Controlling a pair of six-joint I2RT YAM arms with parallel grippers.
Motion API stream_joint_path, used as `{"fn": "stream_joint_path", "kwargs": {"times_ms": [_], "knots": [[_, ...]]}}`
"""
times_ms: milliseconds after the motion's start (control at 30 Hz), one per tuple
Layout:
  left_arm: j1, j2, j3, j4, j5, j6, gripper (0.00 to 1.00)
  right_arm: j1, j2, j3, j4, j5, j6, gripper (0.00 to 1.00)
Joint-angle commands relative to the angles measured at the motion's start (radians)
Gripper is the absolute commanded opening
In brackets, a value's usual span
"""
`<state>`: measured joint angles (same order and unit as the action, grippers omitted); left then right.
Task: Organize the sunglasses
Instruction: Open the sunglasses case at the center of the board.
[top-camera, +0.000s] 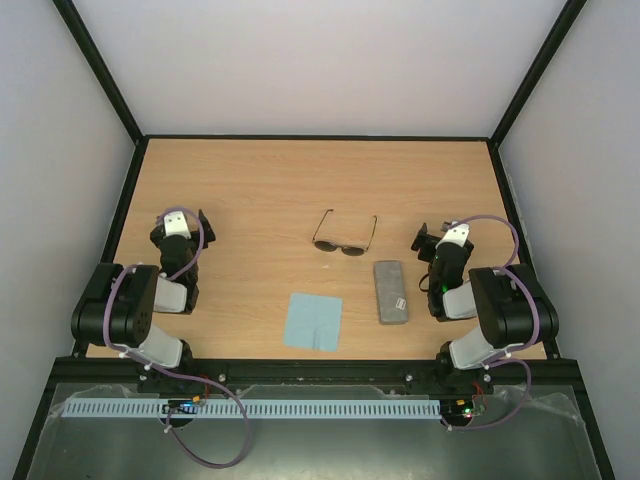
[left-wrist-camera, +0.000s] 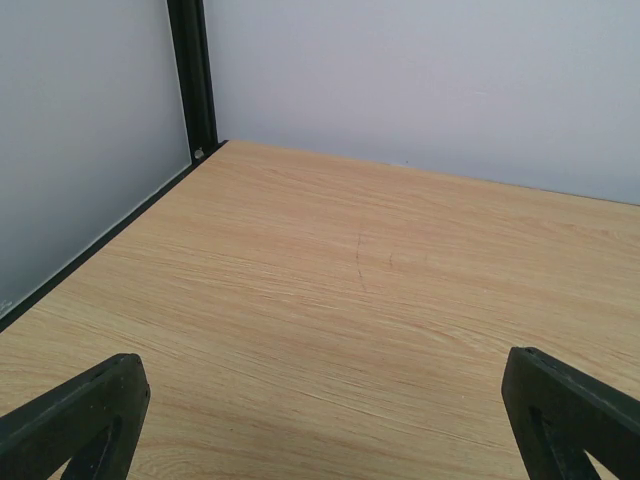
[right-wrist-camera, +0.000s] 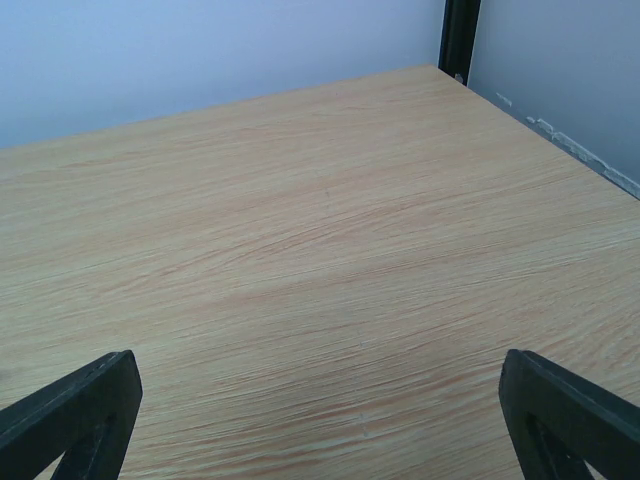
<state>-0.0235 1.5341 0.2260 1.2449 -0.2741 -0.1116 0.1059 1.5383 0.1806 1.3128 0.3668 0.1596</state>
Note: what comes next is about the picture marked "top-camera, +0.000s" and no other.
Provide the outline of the grey glasses case green lining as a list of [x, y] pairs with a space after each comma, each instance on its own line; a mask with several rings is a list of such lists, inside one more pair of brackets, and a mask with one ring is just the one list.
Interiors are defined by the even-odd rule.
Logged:
[[402, 265], [399, 261], [378, 261], [373, 266], [379, 322], [403, 325], [409, 321]]

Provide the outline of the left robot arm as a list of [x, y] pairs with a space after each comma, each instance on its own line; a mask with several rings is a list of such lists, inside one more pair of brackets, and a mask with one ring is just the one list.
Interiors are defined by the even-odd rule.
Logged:
[[157, 218], [150, 240], [160, 252], [159, 265], [96, 266], [72, 313], [72, 335], [136, 361], [144, 389], [206, 393], [208, 385], [193, 380], [196, 367], [188, 342], [155, 325], [153, 315], [193, 313], [199, 296], [198, 258], [216, 235], [203, 211], [174, 207]]

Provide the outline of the light blue cleaning cloth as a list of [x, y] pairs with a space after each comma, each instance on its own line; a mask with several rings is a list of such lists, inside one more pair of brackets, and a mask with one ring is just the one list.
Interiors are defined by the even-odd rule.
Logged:
[[283, 335], [285, 346], [335, 352], [338, 350], [341, 298], [292, 293]]

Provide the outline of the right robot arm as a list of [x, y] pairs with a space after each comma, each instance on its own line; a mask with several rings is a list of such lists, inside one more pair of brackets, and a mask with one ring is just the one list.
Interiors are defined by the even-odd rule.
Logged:
[[433, 378], [446, 393], [467, 392], [476, 377], [517, 351], [555, 339], [558, 314], [526, 264], [466, 268], [473, 251], [470, 228], [456, 223], [433, 235], [426, 225], [418, 230], [411, 250], [428, 264], [420, 290], [430, 314], [439, 322], [477, 319], [466, 335], [444, 343], [436, 355]]

